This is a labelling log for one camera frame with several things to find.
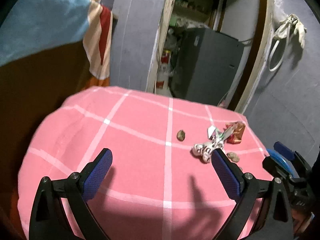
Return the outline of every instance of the blue gripper pad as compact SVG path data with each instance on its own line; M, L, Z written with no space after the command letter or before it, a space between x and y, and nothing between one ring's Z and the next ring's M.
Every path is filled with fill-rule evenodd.
M273 148L287 160L293 161L295 159L294 152L290 150L287 146L283 145L281 142L275 142Z
M228 197L237 202L241 195L240 183L234 176L231 169L226 164L226 161L223 160L223 158L221 157L217 149L212 152L212 155L211 155L212 166L214 167L214 170L216 171Z
M87 202L89 199L92 199L96 195L101 182L103 181L104 177L111 167L111 164L112 152L109 149L104 149L92 163L88 163L86 165L86 167L92 165L92 171L88 174L87 178L83 182L82 198L85 202Z

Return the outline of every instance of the gray refrigerator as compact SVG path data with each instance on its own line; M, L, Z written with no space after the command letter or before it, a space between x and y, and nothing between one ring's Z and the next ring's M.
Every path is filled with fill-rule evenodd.
M173 96L217 106L231 87L243 49L241 42L226 34L188 29L172 77Z

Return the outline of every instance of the gray wall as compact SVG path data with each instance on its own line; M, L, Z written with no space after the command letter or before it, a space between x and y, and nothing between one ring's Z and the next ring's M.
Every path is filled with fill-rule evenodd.
M227 0L221 32L228 34L239 41L253 38L258 20L258 13L259 0ZM251 42L252 40L244 42L245 47L239 68L226 98L227 105L232 99L245 64L247 63Z
M244 114L267 148L281 141L313 165L320 144L320 24L304 0L283 2L308 29L305 49L292 39L282 66L265 71Z
M146 89L164 0L115 0L119 17L111 42L110 84Z

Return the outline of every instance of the shelf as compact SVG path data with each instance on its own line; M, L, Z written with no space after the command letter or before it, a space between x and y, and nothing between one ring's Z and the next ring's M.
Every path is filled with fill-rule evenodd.
M188 19L202 22L202 23L204 23L207 19L210 18L210 15L207 15L202 12L198 12L196 10L192 10L190 8L182 7L180 5L174 5L172 12L179 15L179 16L185 16Z

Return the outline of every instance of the blue cloth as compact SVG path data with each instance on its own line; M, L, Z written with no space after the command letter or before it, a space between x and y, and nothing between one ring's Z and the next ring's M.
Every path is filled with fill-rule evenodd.
M90 0L18 0L0 28L0 66L81 41Z

